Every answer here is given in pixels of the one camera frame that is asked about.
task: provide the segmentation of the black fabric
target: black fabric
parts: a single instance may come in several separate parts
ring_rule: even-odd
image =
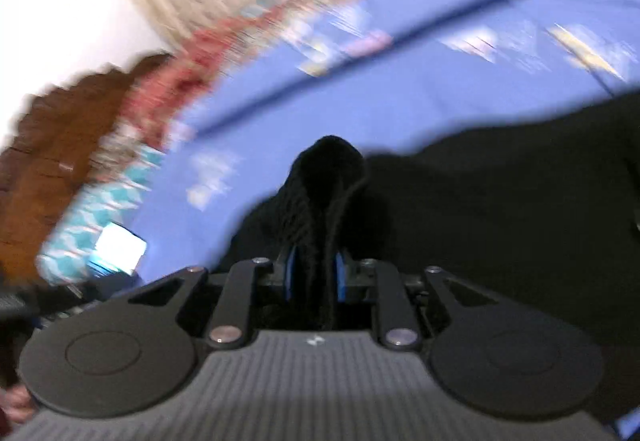
[[[220,269],[298,244],[306,322],[330,328],[338,247],[404,272],[440,265],[607,346],[607,395],[594,412],[613,419],[640,403],[639,160],[636,93],[409,156],[363,159],[323,138],[248,215]]]

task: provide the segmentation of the metal screw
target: metal screw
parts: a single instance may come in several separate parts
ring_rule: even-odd
[[[418,339],[418,333],[413,329],[391,329],[385,335],[385,340],[393,345],[404,346],[415,343]]]
[[[242,331],[236,326],[218,326],[209,333],[209,338],[218,344],[235,342],[242,336]]]

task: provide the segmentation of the bed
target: bed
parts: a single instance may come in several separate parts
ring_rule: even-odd
[[[243,214],[325,134],[404,152],[615,96],[640,81],[639,1],[260,0],[198,30],[127,97],[120,116],[168,152],[150,162],[141,148],[138,166],[162,166],[82,189],[40,251],[40,274],[86,277],[109,220],[147,242],[145,281],[215,266]],[[102,213],[80,220],[95,190]]]
[[[126,224],[139,272],[215,267],[244,213],[326,134],[411,151],[483,124],[548,118],[640,81],[640,0],[354,0],[280,42],[176,118]]]

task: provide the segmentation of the pillow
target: pillow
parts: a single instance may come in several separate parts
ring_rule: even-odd
[[[122,222],[127,211],[140,206],[163,156],[142,145],[116,180],[84,186],[42,245],[36,258],[40,276],[52,284],[88,278],[86,261],[100,232],[111,221]]]

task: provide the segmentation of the blue fabric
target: blue fabric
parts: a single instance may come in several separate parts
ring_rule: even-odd
[[[616,421],[616,432],[620,439],[629,439],[638,430],[640,430],[640,407]]]
[[[148,243],[141,277],[214,262],[321,136],[409,152],[615,95],[640,81],[639,21],[640,0],[356,0],[297,21],[178,118],[126,223]]]

